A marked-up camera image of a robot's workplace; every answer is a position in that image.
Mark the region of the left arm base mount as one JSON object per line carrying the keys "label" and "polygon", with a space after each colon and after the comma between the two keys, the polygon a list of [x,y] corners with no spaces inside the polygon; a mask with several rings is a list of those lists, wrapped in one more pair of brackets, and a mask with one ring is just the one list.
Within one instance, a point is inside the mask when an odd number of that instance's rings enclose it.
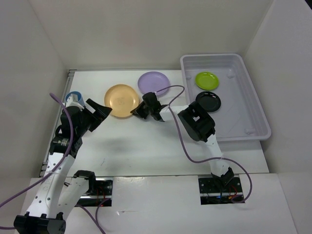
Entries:
{"label": "left arm base mount", "polygon": [[96,177],[94,172],[77,171],[73,178],[82,177],[89,181],[89,188],[77,204],[83,207],[110,207],[112,206],[113,179]]}

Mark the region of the green plate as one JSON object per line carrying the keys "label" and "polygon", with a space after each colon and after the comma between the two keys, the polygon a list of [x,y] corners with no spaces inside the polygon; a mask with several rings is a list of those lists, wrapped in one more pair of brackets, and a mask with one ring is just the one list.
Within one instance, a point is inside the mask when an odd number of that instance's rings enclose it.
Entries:
{"label": "green plate", "polygon": [[200,72],[195,77],[195,83],[203,90],[214,90],[219,86],[219,79],[211,72]]}

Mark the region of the purple plate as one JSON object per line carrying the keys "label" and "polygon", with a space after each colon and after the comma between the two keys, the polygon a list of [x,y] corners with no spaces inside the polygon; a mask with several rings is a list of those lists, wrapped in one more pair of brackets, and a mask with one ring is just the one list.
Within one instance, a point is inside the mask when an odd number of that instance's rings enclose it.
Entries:
{"label": "purple plate", "polygon": [[169,91],[170,81],[165,74],[150,71],[139,77],[137,86],[142,94],[156,92],[157,96],[163,96]]}

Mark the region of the black plate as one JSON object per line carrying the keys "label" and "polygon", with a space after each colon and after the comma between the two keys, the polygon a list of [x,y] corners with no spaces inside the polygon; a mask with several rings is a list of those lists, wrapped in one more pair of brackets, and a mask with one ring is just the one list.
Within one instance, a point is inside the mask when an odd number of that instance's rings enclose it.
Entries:
{"label": "black plate", "polygon": [[210,91],[199,93],[196,96],[195,100],[208,113],[216,112],[221,107],[221,99],[219,98],[219,96]]}

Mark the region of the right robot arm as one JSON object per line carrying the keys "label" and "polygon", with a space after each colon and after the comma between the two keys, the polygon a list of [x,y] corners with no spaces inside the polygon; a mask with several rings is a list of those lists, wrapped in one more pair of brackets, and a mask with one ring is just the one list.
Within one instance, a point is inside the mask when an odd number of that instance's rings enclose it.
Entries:
{"label": "right robot arm", "polygon": [[210,165],[211,175],[214,178],[215,189],[220,192],[226,191],[231,185],[234,173],[223,157],[223,153],[217,142],[215,121],[204,108],[196,101],[185,106],[171,107],[170,104],[162,105],[158,101],[156,94],[152,92],[144,94],[142,98],[142,103],[134,108],[131,114],[142,119],[151,116],[154,120],[160,122],[174,120],[182,149],[186,151],[178,125],[180,121],[189,137],[195,142],[203,142],[212,155],[211,158],[202,161],[195,161],[193,159],[190,161],[197,164],[207,161]]}

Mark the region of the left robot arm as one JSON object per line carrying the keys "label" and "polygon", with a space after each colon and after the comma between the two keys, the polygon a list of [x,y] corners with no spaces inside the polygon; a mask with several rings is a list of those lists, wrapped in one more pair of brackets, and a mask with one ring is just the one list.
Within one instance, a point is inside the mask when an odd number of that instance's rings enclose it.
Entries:
{"label": "left robot arm", "polygon": [[24,215],[16,216],[14,227],[20,234],[63,234],[66,219],[83,194],[97,190],[94,172],[77,171],[67,188],[64,183],[82,146],[82,137],[95,130],[111,113],[110,107],[91,99],[87,104],[93,112],[78,102],[68,101],[60,116],[51,141],[47,169],[38,192]]}

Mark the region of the orange plate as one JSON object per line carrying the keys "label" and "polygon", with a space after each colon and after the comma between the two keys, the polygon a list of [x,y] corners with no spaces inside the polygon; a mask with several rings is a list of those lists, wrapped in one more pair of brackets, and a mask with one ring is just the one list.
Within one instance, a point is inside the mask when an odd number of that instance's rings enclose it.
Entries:
{"label": "orange plate", "polygon": [[140,104],[137,92],[129,85],[117,84],[110,87],[104,95],[104,104],[112,109],[111,115],[117,118],[128,118],[131,111]]}

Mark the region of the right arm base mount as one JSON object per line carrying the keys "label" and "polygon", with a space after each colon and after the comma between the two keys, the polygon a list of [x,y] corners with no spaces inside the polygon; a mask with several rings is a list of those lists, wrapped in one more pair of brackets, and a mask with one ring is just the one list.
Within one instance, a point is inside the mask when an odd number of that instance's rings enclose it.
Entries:
{"label": "right arm base mount", "polygon": [[235,176],[230,183],[220,190],[216,179],[212,177],[199,177],[199,194],[201,205],[232,204],[244,199],[240,178]]}

